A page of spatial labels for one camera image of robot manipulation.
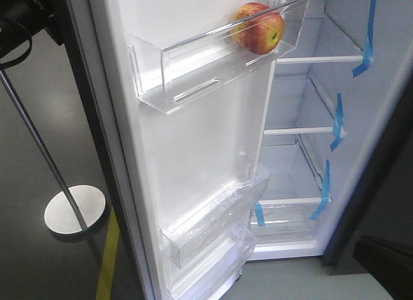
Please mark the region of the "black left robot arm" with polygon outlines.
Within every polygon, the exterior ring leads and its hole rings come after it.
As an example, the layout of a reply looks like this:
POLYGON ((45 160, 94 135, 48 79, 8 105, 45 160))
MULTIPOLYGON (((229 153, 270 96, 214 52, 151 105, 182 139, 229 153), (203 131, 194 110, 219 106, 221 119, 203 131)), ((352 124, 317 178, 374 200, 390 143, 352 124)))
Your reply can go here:
POLYGON ((18 57, 1 63, 1 69, 24 61, 32 51, 32 37, 45 30, 57 45, 64 43, 52 0, 1 0, 1 58, 25 42, 27 49, 18 57))

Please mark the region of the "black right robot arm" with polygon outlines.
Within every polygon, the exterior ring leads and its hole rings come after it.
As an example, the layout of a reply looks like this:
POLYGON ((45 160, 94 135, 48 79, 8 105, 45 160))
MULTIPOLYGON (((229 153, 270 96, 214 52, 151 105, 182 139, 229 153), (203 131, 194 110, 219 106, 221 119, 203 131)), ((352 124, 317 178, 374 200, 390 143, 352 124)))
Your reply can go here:
POLYGON ((362 235, 353 258, 393 299, 412 299, 412 246, 362 235))

